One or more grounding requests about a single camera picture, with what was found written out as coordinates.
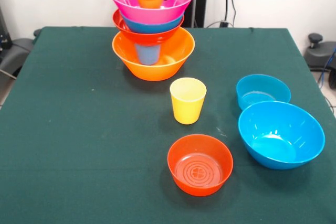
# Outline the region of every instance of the orange-red bowl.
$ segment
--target orange-red bowl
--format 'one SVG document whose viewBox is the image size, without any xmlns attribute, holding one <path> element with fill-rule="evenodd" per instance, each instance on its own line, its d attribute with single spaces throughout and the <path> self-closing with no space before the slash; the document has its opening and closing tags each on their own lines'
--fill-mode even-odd
<svg viewBox="0 0 336 224">
<path fill-rule="evenodd" d="M 159 61 L 150 66 L 139 63 L 134 41 L 125 33 L 117 33 L 112 48 L 136 77 L 146 81 L 162 81 L 177 73 L 193 52 L 195 40 L 186 29 L 180 27 L 170 39 L 162 43 Z"/>
<path fill-rule="evenodd" d="M 187 135 L 169 149 L 167 162 L 177 186 L 193 196 L 217 192 L 233 170 L 230 150 L 220 140 Z"/>
<path fill-rule="evenodd" d="M 128 26 L 125 24 L 120 11 L 117 9 L 113 14 L 113 22 L 115 26 L 121 31 L 127 38 L 132 40 L 134 43 L 142 45 L 142 46 L 155 46 L 162 42 L 165 42 L 167 39 L 172 37 L 174 33 L 180 28 L 184 20 L 184 15 L 178 24 L 178 26 L 174 27 L 169 31 L 165 31 L 163 33 L 158 34 L 138 34 L 132 32 Z"/>
</svg>

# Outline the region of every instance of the white wall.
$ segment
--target white wall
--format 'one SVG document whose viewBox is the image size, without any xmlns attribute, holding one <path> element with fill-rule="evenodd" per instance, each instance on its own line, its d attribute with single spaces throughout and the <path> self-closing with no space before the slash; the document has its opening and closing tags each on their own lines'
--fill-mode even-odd
<svg viewBox="0 0 336 224">
<path fill-rule="evenodd" d="M 309 44 L 307 35 L 311 32 L 336 40 L 336 0 L 235 0 L 235 6 L 236 27 L 286 27 L 301 52 Z M 205 25 L 224 16 L 225 0 L 207 0 Z"/>
<path fill-rule="evenodd" d="M 113 26 L 112 0 L 0 0 L 10 35 L 32 37 L 43 26 Z"/>
<path fill-rule="evenodd" d="M 301 51 L 312 31 L 336 40 L 336 0 L 235 0 L 236 27 L 287 27 Z M 0 0 L 13 38 L 43 26 L 112 26 L 112 0 Z M 205 25 L 224 18 L 225 0 L 208 0 Z"/>
</svg>

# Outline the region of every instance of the plastic bowl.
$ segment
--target plastic bowl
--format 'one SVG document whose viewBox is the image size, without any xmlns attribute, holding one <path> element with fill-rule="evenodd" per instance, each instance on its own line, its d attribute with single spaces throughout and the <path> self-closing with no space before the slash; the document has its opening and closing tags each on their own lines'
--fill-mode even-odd
<svg viewBox="0 0 336 224">
<path fill-rule="evenodd" d="M 251 74 L 241 78 L 237 83 L 239 107 L 244 110 L 248 106 L 263 101 L 290 101 L 290 90 L 279 79 L 265 74 Z"/>
<path fill-rule="evenodd" d="M 187 30 L 180 27 L 170 39 L 161 44 L 159 61 L 151 66 L 139 63 L 134 42 L 124 33 L 117 33 L 112 48 L 136 77 L 146 81 L 162 81 L 177 73 L 193 52 L 195 40 Z"/>
<path fill-rule="evenodd" d="M 191 0 L 166 0 L 160 9 L 140 8 L 138 0 L 113 0 L 123 15 L 138 23 L 161 24 L 179 18 Z"/>
<path fill-rule="evenodd" d="M 131 31 L 139 34 L 158 34 L 158 33 L 163 33 L 165 31 L 169 31 L 181 23 L 181 20 L 183 18 L 183 14 L 181 17 L 178 17 L 177 19 L 167 22 L 167 23 L 162 23 L 162 24 L 142 24 L 138 22 L 134 22 L 126 17 L 124 17 L 121 13 L 121 16 L 126 23 L 126 25 L 130 28 Z"/>
<path fill-rule="evenodd" d="M 124 20 L 121 17 L 120 11 L 116 10 L 113 14 L 113 21 L 115 26 L 121 31 L 128 39 L 133 41 L 136 44 L 143 46 L 155 46 L 161 44 L 166 41 L 170 37 L 174 35 L 174 33 L 178 30 L 178 28 L 183 23 L 184 16 L 182 17 L 180 23 L 175 28 L 165 31 L 159 34 L 138 34 L 132 32 L 128 26 L 125 24 Z"/>
<path fill-rule="evenodd" d="M 238 128 L 250 155 L 271 169 L 292 169 L 317 157 L 324 148 L 319 122 L 305 110 L 266 101 L 245 109 Z"/>
<path fill-rule="evenodd" d="M 177 140 L 169 149 L 167 162 L 177 186 L 193 196 L 217 192 L 233 169 L 232 155 L 225 144 L 201 134 Z"/>
</svg>

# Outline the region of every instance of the large blue bowl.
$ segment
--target large blue bowl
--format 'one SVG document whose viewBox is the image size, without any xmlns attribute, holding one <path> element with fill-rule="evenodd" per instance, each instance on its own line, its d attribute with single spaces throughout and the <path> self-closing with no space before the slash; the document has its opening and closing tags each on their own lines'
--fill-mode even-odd
<svg viewBox="0 0 336 224">
<path fill-rule="evenodd" d="M 238 128 L 251 156 L 271 169 L 292 169 L 311 161 L 324 148 L 319 122 L 305 110 L 266 101 L 245 109 Z"/>
<path fill-rule="evenodd" d="M 167 23 L 161 23 L 161 24 L 143 24 L 143 23 L 138 23 L 138 22 L 134 22 L 128 18 L 126 18 L 125 16 L 123 16 L 123 14 L 120 12 L 122 19 L 124 20 L 124 22 L 126 23 L 126 25 L 128 26 L 128 28 L 134 32 L 134 33 L 138 33 L 138 34 L 158 34 L 158 33 L 163 33 L 165 31 L 169 31 L 173 28 L 175 28 L 176 26 L 178 26 L 182 20 L 183 14 L 182 16 L 178 17 L 175 20 L 172 20 L 170 22 Z"/>
<path fill-rule="evenodd" d="M 290 90 L 279 79 L 265 74 L 251 74 L 237 83 L 239 107 L 244 110 L 248 106 L 263 101 L 290 101 Z"/>
</svg>

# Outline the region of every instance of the floor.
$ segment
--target floor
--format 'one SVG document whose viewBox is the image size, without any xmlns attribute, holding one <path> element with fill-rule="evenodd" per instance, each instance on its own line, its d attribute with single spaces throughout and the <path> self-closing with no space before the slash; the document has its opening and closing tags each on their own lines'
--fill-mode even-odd
<svg viewBox="0 0 336 224">
<path fill-rule="evenodd" d="M 312 72 L 316 82 L 319 79 L 321 72 Z M 336 116 L 336 90 L 332 90 L 329 88 L 328 84 L 329 73 L 324 74 L 324 84 L 321 88 L 322 94 L 330 101 L 330 105 L 334 106 L 334 115 Z"/>
<path fill-rule="evenodd" d="M 2 105 L 5 103 L 7 96 L 9 95 L 10 90 L 12 89 L 14 83 L 15 83 L 14 80 L 8 81 L 5 88 L 2 90 L 2 92 L 0 92 L 0 109 Z"/>
</svg>

